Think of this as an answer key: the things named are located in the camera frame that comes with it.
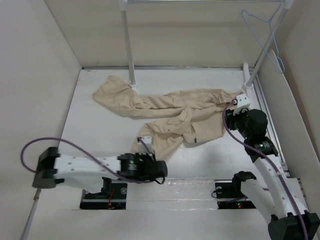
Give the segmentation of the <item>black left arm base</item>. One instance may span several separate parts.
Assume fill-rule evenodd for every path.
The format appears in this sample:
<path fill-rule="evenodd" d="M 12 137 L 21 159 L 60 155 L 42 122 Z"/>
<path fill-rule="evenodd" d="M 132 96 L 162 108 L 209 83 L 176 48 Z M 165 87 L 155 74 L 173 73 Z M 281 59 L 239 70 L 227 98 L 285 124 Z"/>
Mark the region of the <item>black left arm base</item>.
<path fill-rule="evenodd" d="M 124 181 L 111 183 L 110 193 L 82 191 L 79 208 L 82 210 L 125 210 L 128 184 Z"/>

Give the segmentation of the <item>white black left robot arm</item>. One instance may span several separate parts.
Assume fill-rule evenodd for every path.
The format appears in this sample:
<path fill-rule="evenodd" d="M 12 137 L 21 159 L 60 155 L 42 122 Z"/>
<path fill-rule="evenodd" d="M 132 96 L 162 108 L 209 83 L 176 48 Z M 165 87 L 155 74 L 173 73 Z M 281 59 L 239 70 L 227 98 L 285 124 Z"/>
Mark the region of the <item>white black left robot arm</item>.
<path fill-rule="evenodd" d="M 92 160 L 60 154 L 57 147 L 49 147 L 38 158 L 32 187 L 69 186 L 104 199 L 111 194 L 111 181 L 162 184 L 167 175 L 166 162 L 148 153 L 125 153 Z"/>

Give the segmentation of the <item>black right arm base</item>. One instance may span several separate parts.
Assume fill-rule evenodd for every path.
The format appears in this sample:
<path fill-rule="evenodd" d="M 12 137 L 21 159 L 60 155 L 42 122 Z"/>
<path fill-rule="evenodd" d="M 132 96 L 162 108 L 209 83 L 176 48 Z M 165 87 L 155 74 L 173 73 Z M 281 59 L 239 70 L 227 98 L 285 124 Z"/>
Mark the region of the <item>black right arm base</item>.
<path fill-rule="evenodd" d="M 235 190 L 230 180 L 218 180 L 214 182 L 215 189 L 211 196 L 217 201 L 219 210 L 255 209 L 251 200 L 241 192 Z"/>

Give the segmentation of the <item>white clothes rack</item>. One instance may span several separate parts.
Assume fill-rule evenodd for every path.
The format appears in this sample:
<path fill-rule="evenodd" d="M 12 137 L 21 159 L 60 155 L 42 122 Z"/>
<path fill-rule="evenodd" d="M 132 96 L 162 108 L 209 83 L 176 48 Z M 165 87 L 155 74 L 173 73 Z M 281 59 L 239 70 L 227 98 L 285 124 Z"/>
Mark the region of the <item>white clothes rack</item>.
<path fill-rule="evenodd" d="M 138 83 L 135 79 L 135 66 L 133 61 L 133 54 L 131 48 L 131 41 L 130 41 L 130 34 L 129 34 L 129 26 L 128 26 L 128 19 L 127 19 L 127 6 L 129 4 L 138 4 L 138 3 L 160 3 L 161 1 L 157 0 L 120 0 L 119 9 L 121 15 L 121 24 L 123 28 L 124 34 L 124 44 L 125 44 L 125 52 L 126 58 L 128 63 L 128 71 L 129 71 L 129 86 L 132 88 L 136 88 Z M 246 9 L 241 11 L 241 17 L 244 20 L 244 23 L 254 36 L 255 40 L 261 47 L 261 52 L 257 58 L 257 61 L 254 65 L 254 69 L 252 72 L 249 72 L 249 64 L 244 63 L 242 66 L 242 73 L 244 78 L 244 83 L 242 88 L 244 90 L 251 89 L 254 86 L 254 79 L 258 75 L 258 72 L 261 68 L 261 65 L 265 58 L 269 58 L 271 63 L 274 65 L 276 70 L 283 74 L 286 71 L 285 64 L 280 57 L 280 51 L 276 40 L 276 32 L 280 28 L 282 22 L 284 21 L 289 9 L 292 7 L 294 1 L 293 0 L 280 0 L 279 5 L 274 11 L 274 13 L 270 16 L 269 19 L 263 19 L 253 13 L 250 13 Z M 258 36 L 256 35 L 255 31 L 251 27 L 248 22 L 248 17 L 255 18 L 263 23 L 268 25 L 270 35 L 266 40 L 265 44 L 262 44 Z"/>

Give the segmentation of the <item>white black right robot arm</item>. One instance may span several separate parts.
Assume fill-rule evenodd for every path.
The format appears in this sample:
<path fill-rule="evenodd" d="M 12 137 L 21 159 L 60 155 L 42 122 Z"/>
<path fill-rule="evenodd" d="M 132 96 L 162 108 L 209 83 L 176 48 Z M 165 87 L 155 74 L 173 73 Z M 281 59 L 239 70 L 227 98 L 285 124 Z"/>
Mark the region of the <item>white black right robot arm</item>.
<path fill-rule="evenodd" d="M 228 132 L 238 131 L 254 166 L 258 169 L 267 190 L 259 184 L 257 177 L 248 171 L 240 171 L 233 176 L 231 191 L 237 197 L 248 197 L 267 223 L 272 240 L 312 240 L 320 226 L 317 213 L 308 208 L 291 191 L 287 176 L 279 161 L 274 143 L 267 137 L 268 120 L 259 109 L 230 109 L 222 112 L 222 122 Z"/>

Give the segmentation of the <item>beige trousers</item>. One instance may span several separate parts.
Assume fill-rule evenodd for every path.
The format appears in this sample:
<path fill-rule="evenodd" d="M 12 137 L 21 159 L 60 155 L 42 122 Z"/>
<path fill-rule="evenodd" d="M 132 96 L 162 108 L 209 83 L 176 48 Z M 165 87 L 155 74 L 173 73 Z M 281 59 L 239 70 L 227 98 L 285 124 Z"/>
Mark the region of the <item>beige trousers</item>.
<path fill-rule="evenodd" d="M 205 88 L 140 95 L 112 75 L 92 97 L 122 117 L 151 119 L 137 137 L 152 136 L 155 157 L 163 160 L 183 142 L 202 144 L 221 138 L 225 133 L 223 109 L 238 95 L 238 92 Z"/>

